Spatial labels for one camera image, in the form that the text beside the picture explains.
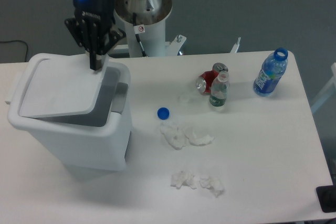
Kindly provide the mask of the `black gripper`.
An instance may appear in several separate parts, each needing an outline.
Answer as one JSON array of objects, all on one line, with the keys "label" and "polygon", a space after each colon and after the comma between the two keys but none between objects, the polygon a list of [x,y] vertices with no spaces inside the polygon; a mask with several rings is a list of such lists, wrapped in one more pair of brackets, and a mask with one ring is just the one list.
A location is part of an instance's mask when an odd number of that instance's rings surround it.
[{"label": "black gripper", "polygon": [[[83,47],[90,57],[90,69],[102,68],[98,56],[105,55],[121,39],[126,37],[124,30],[115,26],[114,0],[73,0],[75,18],[65,20],[65,25],[79,47]],[[88,21],[91,35],[89,38]]]}]

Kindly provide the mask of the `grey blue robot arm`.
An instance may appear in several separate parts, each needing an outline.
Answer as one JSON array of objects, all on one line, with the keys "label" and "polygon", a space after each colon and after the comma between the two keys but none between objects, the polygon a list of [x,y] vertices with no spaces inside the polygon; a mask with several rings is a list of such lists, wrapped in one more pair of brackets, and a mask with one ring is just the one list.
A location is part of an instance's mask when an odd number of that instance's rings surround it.
[{"label": "grey blue robot arm", "polygon": [[89,54],[89,67],[102,68],[101,56],[105,55],[126,33],[116,28],[115,0],[73,0],[74,17],[65,25],[78,46]]}]

